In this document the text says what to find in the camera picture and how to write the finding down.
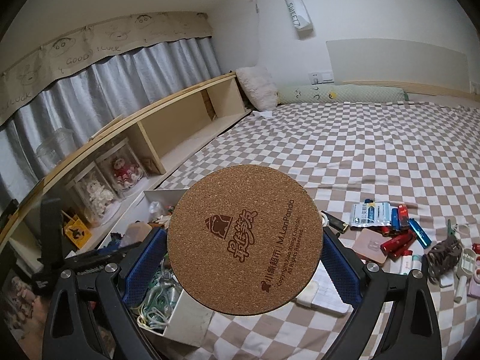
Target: fluffy white pillow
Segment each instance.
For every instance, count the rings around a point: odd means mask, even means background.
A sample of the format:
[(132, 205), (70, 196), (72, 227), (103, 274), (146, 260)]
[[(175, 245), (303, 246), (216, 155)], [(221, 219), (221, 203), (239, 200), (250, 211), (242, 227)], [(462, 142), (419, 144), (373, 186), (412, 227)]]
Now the fluffy white pillow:
[(273, 111), (278, 103), (278, 89), (264, 67), (241, 67), (237, 78), (250, 102), (259, 111)]

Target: wall outlet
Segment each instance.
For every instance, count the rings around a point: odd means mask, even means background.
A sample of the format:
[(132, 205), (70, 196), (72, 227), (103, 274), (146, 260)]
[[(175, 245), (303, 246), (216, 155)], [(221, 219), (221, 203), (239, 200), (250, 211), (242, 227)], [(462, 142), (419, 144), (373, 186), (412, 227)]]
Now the wall outlet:
[(308, 74), (311, 85), (333, 83), (333, 71), (313, 72)]
[(480, 95), (480, 84), (478, 82), (470, 81), (470, 93)]

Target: brown checkered blanket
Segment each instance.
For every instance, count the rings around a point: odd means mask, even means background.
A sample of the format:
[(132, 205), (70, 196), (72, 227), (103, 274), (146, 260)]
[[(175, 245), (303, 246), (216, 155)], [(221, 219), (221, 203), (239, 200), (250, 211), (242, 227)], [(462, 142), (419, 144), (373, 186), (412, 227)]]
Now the brown checkered blanket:
[[(260, 164), (297, 180), (318, 209), (348, 221), (366, 198), (405, 202), (435, 242), (446, 221), (460, 226), (466, 247), (479, 242), (480, 110), (432, 103), (292, 104), (273, 118), (249, 115), (186, 161), (161, 186), (188, 188), (210, 172)], [(341, 236), (351, 246), (359, 233)], [(454, 288), (430, 286), (444, 359), (452, 359), (480, 318), (480, 301), (453, 302)], [(385, 328), (385, 304), (362, 359), (371, 358)], [(173, 359), (321, 359), (349, 314), (336, 318), (290, 302), (251, 317), (215, 313), (202, 347), (167, 346)]]

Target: small yellow box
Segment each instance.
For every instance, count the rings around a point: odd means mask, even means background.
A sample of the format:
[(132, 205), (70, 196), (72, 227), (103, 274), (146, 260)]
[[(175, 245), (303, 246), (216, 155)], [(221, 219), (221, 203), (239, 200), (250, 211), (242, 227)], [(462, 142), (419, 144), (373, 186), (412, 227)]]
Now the small yellow box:
[(78, 249), (81, 249), (88, 239), (92, 237), (92, 233), (90, 233), (88, 227), (85, 226), (78, 215), (74, 215), (74, 217), (68, 221), (63, 231)]

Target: valance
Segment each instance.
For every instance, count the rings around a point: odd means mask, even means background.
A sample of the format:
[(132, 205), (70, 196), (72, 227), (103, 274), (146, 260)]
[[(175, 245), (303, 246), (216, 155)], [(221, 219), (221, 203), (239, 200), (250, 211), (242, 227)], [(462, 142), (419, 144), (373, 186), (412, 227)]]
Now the valance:
[(73, 30), (40, 46), (0, 73), (0, 126), (53, 81), (107, 56), (183, 38), (212, 35), (205, 13), (149, 12)]

